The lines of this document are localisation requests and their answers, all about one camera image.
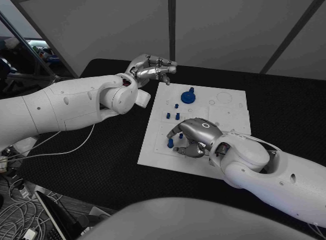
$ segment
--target black tablecloth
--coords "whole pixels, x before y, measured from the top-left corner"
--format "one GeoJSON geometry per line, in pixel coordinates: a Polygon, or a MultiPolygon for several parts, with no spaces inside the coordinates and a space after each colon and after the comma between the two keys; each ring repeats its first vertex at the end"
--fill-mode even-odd
{"type": "MultiPolygon", "coordinates": [[[[81,77],[122,73],[129,63],[94,59],[81,77]]],[[[188,66],[178,67],[171,80],[179,84],[244,90],[253,136],[326,166],[326,81],[188,66]]],[[[309,230],[306,223],[223,180],[138,164],[158,86],[159,82],[152,80],[143,87],[152,95],[146,109],[135,106],[126,115],[99,123],[78,151],[25,160],[21,177],[109,208],[120,209],[159,197],[191,197],[224,203],[302,231],[309,230]]],[[[91,127],[63,132],[31,151],[31,155],[73,150],[90,131],[91,127]]],[[[38,142],[50,136],[52,133],[44,134],[38,142]]]]}

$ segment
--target white wall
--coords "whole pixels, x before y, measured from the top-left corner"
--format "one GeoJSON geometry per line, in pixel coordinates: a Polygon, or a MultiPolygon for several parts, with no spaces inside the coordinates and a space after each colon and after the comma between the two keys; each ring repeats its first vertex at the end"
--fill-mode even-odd
{"type": "Polygon", "coordinates": [[[326,1],[267,73],[326,80],[326,1]]]}
{"type": "Polygon", "coordinates": [[[166,0],[29,0],[21,6],[78,76],[97,58],[169,57],[166,0]]]}
{"type": "Polygon", "coordinates": [[[181,65],[259,73],[312,0],[178,0],[181,65]]]}
{"type": "MultiPolygon", "coordinates": [[[[11,21],[14,27],[19,31],[21,35],[28,39],[41,39],[41,36],[34,29],[31,23],[28,22],[25,16],[19,12],[16,6],[11,0],[0,0],[0,11],[11,21]]],[[[12,32],[6,28],[5,24],[0,21],[0,37],[14,37],[12,32]]]]}

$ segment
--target white board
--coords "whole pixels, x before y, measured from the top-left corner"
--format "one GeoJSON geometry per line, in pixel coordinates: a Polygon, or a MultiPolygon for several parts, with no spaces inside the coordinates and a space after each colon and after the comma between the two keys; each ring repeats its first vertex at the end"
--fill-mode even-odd
{"type": "MultiPolygon", "coordinates": [[[[145,134],[138,164],[161,169],[223,179],[220,170],[210,165],[210,157],[192,158],[174,152],[168,147],[168,134],[187,119],[204,118],[218,125],[221,131],[251,135],[247,93],[240,90],[194,86],[161,82],[145,134]],[[195,102],[182,102],[182,93],[194,87],[195,102]]],[[[174,146],[187,147],[188,141],[179,134],[174,137],[174,146]]]]}

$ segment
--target blue object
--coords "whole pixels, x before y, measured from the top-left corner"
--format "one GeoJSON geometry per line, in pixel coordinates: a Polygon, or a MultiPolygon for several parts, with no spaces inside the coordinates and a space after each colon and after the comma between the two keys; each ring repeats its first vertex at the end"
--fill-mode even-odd
{"type": "Polygon", "coordinates": [[[187,104],[192,104],[197,100],[197,95],[195,95],[195,88],[192,87],[189,89],[189,91],[187,91],[182,95],[181,95],[181,100],[184,103],[187,104]]]}
{"type": "Polygon", "coordinates": [[[169,138],[168,147],[172,149],[175,147],[175,141],[169,138]]]}

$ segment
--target metal pole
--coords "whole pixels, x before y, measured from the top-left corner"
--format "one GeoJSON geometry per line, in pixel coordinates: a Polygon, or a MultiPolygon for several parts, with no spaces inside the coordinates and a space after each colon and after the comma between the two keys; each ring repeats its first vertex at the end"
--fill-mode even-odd
{"type": "Polygon", "coordinates": [[[0,11],[0,21],[5,24],[8,30],[12,32],[12,34],[15,35],[16,39],[19,40],[19,42],[27,46],[28,51],[31,53],[31,55],[35,57],[38,63],[41,64],[42,68],[45,69],[45,71],[48,72],[48,74],[52,77],[51,83],[55,83],[60,81],[61,77],[54,73],[52,69],[48,67],[45,61],[42,60],[42,58],[39,57],[39,54],[37,53],[37,51],[34,50],[32,46],[29,45],[27,39],[24,38],[24,36],[21,35],[21,33],[18,32],[16,28],[14,27],[11,21],[8,20],[8,18],[5,17],[2,11],[0,11]]]}

